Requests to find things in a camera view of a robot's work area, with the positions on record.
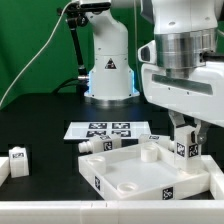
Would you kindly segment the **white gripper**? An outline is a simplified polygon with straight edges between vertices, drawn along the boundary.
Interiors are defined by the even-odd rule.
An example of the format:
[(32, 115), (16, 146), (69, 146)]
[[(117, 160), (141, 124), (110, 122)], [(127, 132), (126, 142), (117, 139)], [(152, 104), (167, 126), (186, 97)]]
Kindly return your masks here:
[(185, 125), (182, 114), (199, 119), (195, 129), (199, 145), (206, 142), (210, 123), (224, 127), (223, 62), (207, 62), (193, 69), (188, 79), (167, 77), (164, 69), (152, 64), (143, 64), (141, 74), (145, 98), (170, 109), (174, 131)]

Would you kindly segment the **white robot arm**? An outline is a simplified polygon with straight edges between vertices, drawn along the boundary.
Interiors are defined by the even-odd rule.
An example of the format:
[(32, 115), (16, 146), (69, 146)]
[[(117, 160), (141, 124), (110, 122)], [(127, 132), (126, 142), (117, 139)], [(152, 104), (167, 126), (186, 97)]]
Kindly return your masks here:
[(139, 95), (127, 59), (128, 31), (111, 15), (113, 8), (134, 6), (153, 25), (153, 39), (135, 47), (142, 93), (179, 124), (193, 117), (196, 140), (203, 141), (209, 125), (224, 128), (224, 58), (217, 53), (224, 0), (79, 0), (94, 46), (85, 98), (106, 104)]

